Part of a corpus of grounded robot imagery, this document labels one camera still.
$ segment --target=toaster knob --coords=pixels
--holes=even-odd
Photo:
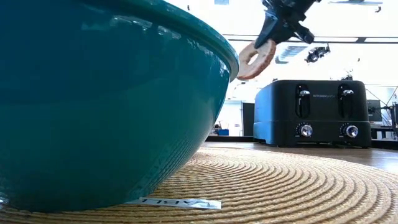
[[[346,128],[346,134],[350,138],[355,138],[358,135],[358,128],[354,125],[350,125]]]
[[[304,124],[300,128],[300,134],[304,137],[311,137],[312,135],[312,127],[309,124]]]

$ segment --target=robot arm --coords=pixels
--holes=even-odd
[[[262,0],[267,8],[266,20],[254,44],[258,49],[269,39],[276,44],[297,37],[305,43],[311,44],[314,35],[310,30],[299,24],[305,20],[305,13],[315,2],[321,0]]]

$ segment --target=white label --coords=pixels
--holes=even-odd
[[[203,200],[203,199],[166,199],[166,198],[142,197],[140,199],[131,202],[126,202],[126,204],[221,209],[221,202],[213,200]]]

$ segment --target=teal bowl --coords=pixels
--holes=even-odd
[[[0,20],[0,199],[20,210],[152,193],[238,72],[219,33],[164,1],[1,1]]]

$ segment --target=wooden floor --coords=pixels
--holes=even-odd
[[[341,159],[367,166],[377,167],[398,174],[398,150],[387,149],[358,149],[358,148],[335,148],[330,146],[310,148],[279,148],[270,147],[265,144],[251,142],[205,142],[203,147],[240,147],[245,149],[287,152],[304,154],[309,156],[320,156],[333,159]]]

